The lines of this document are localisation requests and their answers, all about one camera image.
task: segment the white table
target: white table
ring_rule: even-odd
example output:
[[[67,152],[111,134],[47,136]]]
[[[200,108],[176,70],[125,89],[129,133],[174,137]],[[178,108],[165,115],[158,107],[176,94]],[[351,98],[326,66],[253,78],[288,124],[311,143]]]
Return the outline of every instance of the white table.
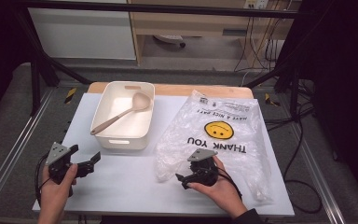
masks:
[[[66,147],[78,144],[79,151],[72,162],[88,161],[101,151],[95,172],[78,178],[74,195],[68,199],[65,211],[93,215],[125,216],[225,216],[208,197],[193,189],[184,190],[176,178],[159,183],[154,171],[154,146],[166,130],[186,96],[156,95],[154,114],[149,130],[149,144],[143,150],[109,150],[102,148],[90,135],[90,125],[101,98],[99,93],[85,93],[71,126],[62,142]],[[261,216],[290,217],[294,215],[282,175],[263,123],[263,135],[271,167],[273,203],[253,200],[244,181],[234,181],[248,208],[256,208]],[[39,211],[37,203],[33,210]]]

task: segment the table surface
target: table surface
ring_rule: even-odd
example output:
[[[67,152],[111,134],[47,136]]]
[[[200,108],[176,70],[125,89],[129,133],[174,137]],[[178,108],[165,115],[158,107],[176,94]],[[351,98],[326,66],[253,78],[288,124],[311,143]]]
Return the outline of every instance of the table surface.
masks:
[[[95,172],[77,180],[74,195],[68,200],[65,211],[124,216],[226,216],[208,197],[192,189],[184,190],[175,178],[159,183],[153,169],[154,146],[193,90],[210,97],[252,99],[251,90],[224,86],[155,84],[156,97],[149,144],[143,150],[128,151],[102,148],[97,139],[90,135],[93,115],[107,84],[96,82],[90,85],[62,142],[68,147],[79,145],[79,151],[73,155],[72,162],[88,161],[98,151],[102,154],[101,160],[95,164]],[[254,200],[246,183],[236,180],[236,176],[232,177],[249,208],[256,208],[260,215],[266,217],[290,217],[294,215],[293,207],[264,122],[262,126],[271,169],[272,202]],[[37,203],[33,210],[40,210]]]

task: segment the plastic bag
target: plastic bag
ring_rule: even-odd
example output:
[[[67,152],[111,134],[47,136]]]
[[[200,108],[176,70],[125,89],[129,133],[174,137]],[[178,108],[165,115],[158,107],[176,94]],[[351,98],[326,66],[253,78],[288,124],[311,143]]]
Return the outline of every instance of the plastic bag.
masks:
[[[156,176],[167,181],[197,148],[215,150],[240,172],[254,198],[271,200],[270,168],[257,100],[208,98],[193,91],[156,144]]]

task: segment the aluminum rail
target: aluminum rail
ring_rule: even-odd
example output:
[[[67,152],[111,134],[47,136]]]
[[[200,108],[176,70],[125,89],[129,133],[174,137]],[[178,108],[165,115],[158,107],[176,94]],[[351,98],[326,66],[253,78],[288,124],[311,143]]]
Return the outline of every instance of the aluminum rail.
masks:
[[[283,106],[286,115],[290,117],[291,114],[289,110],[289,103],[286,97],[280,94],[278,95],[278,97],[280,99],[280,102]],[[292,128],[294,134],[299,139],[300,132],[301,132],[299,124],[292,123]],[[312,178],[313,184],[315,185],[315,188],[318,190],[319,194],[321,195],[322,202],[324,204],[324,210],[327,216],[329,217],[330,222],[332,224],[345,224],[344,216],[342,216],[341,210],[338,207],[333,192],[330,190],[327,181],[324,178],[323,172],[318,165],[318,162],[313,157],[312,151],[305,137],[303,137],[300,152],[310,172],[310,177]]]
[[[24,150],[28,140],[30,139],[32,133],[34,132],[34,128],[36,127],[39,120],[42,118],[46,108],[48,107],[48,103],[50,101],[51,96],[55,92],[55,88],[48,88],[41,100],[41,106],[35,115],[29,118],[27,124],[22,130],[19,138],[14,144],[13,148],[8,153],[5,161],[0,167],[0,192],[3,186],[5,185],[11,171],[17,163],[22,151]]]

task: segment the human hand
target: human hand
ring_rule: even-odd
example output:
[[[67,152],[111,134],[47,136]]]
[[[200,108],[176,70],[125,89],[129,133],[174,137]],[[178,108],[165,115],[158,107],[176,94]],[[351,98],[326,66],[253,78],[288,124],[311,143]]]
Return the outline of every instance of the human hand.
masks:
[[[226,170],[224,164],[216,156],[213,156],[213,160],[218,168],[223,171]],[[225,172],[220,169],[219,173],[226,175]],[[200,183],[189,183],[187,185],[191,189],[210,197],[217,206],[226,211],[231,218],[238,217],[248,211],[235,187],[222,176],[219,176],[216,183],[210,187]]]
[[[48,177],[48,166],[43,168],[41,209],[38,224],[59,223],[63,217],[63,208],[69,196],[69,189],[76,183],[77,164],[72,164],[60,185]]]

